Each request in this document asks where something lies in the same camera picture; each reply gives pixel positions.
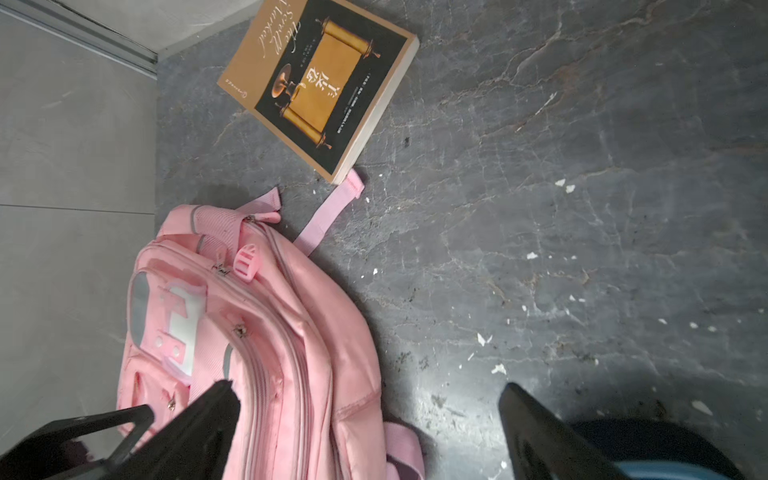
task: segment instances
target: dark marble floor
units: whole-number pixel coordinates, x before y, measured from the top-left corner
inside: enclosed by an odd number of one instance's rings
[[[430,478],[511,478],[507,381],[768,470],[766,4],[357,3],[422,47],[313,259],[368,318]],[[277,184],[291,238],[330,188],[216,86],[246,29],[160,65],[158,219]]]

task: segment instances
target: tile grout line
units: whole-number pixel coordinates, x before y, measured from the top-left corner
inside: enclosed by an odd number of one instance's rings
[[[38,208],[43,210],[68,210],[72,212],[98,212],[100,214],[130,214],[130,215],[152,215],[154,216],[154,213],[149,214],[145,212],[127,212],[127,211],[120,211],[120,210],[96,210],[93,208],[69,208],[69,207],[45,207],[42,205],[11,205],[11,204],[0,204],[0,207],[16,207],[16,208]]]

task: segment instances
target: book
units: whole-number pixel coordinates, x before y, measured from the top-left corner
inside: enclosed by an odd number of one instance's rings
[[[265,0],[218,84],[340,184],[418,48],[345,0]]]

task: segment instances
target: blue object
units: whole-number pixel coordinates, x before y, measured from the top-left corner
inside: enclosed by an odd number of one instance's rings
[[[708,468],[682,462],[647,460],[616,462],[616,466],[634,480],[731,480]]]

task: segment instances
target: pink plastic buckle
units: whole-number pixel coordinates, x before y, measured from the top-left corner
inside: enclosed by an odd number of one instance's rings
[[[237,251],[235,261],[232,265],[235,275],[245,282],[250,282],[256,276],[256,272],[261,268],[261,255],[259,246],[255,243],[248,243]]]

